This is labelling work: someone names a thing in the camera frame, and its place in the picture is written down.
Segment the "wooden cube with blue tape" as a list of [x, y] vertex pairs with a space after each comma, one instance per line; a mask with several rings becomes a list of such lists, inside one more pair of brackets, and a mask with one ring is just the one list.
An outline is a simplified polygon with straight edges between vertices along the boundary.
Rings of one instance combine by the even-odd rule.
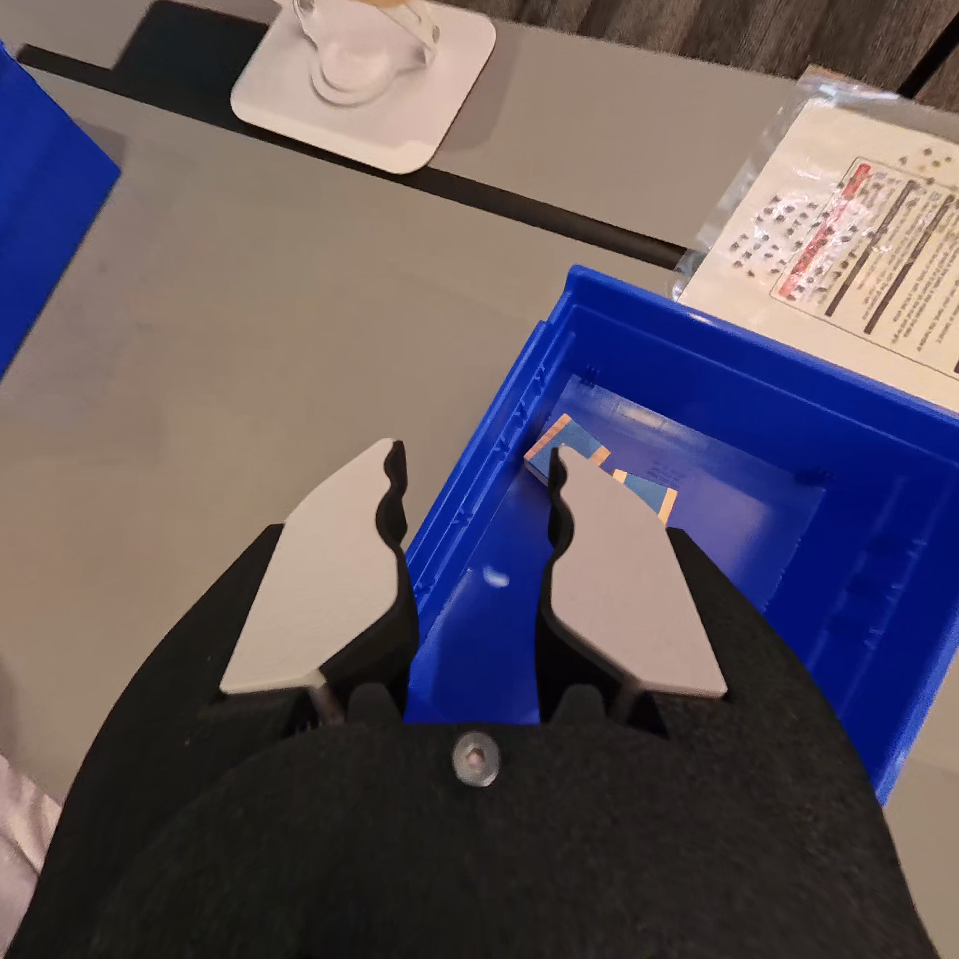
[[584, 459], [602, 465], [610, 451], [569, 414], [560, 415], [523, 457], [525, 468], [544, 486], [548, 484], [552, 451], [569, 447]]
[[614, 470], [611, 476], [641, 498], [656, 513], [663, 525], [667, 525], [678, 498], [677, 490], [622, 469]]

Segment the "person's pale clothing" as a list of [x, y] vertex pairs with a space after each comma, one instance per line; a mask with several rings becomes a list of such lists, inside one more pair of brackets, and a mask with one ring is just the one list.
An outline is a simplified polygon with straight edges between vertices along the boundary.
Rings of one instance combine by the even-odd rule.
[[1, 952], [30, 905], [60, 805], [1, 757]]

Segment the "blue plastic bin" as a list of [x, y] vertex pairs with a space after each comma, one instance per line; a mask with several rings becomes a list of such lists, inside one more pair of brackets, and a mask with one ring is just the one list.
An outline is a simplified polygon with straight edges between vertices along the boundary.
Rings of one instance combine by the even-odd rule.
[[117, 164], [2, 47], [2, 374], [119, 175]]
[[957, 418], [583, 267], [499, 387], [407, 550], [406, 720], [532, 724], [545, 483], [563, 414], [678, 493], [689, 537], [790, 645], [881, 804], [957, 649]]

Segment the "plastic bag with printed sheet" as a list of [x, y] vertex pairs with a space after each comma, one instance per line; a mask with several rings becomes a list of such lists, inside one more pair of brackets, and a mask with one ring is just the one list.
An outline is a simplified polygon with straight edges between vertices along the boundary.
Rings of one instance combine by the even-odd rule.
[[676, 272], [684, 307], [956, 415], [957, 114], [809, 67]]

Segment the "white stand base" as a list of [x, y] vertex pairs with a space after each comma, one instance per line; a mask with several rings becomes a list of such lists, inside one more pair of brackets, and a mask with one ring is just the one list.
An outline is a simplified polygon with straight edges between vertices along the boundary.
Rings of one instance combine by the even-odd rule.
[[230, 94], [252, 126], [388, 174], [435, 155], [496, 44], [436, 2], [279, 2]]

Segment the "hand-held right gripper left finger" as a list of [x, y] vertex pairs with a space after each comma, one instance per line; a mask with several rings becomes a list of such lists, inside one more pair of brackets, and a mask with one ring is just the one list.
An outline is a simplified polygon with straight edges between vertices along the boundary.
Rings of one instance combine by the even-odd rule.
[[326, 722], [353, 694], [383, 687], [404, 718], [420, 644], [403, 549], [403, 441], [381, 439], [290, 513], [251, 603], [220, 689], [228, 697], [305, 692]]

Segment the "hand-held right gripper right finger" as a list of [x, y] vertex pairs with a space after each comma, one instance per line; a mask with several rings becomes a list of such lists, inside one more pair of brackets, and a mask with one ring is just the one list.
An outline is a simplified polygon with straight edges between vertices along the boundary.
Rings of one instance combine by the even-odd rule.
[[637, 493], [569, 446], [550, 453], [536, 609], [539, 718], [592, 688], [606, 715], [657, 730], [655, 694], [720, 701], [728, 684], [666, 526]]

